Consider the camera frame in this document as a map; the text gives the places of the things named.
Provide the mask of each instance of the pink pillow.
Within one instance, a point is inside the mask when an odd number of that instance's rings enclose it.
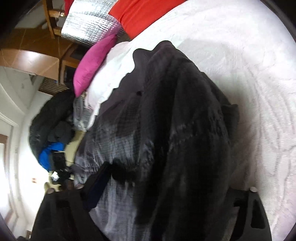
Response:
[[[76,97],[79,97],[89,87],[94,74],[103,63],[110,49],[115,46],[116,41],[117,36],[112,34],[97,42],[87,51],[74,74],[73,85]]]

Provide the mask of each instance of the white blanket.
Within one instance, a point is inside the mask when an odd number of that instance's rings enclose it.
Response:
[[[232,186],[259,189],[273,241],[282,241],[296,222],[296,43],[260,0],[188,0],[110,51],[88,90],[94,115],[133,70],[133,51],[163,40],[239,105]]]

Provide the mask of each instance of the clear plastic bag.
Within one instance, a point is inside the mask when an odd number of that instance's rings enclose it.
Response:
[[[73,122],[77,131],[87,131],[87,125],[91,116],[91,109],[84,106],[85,96],[81,95],[74,99],[73,102]]]

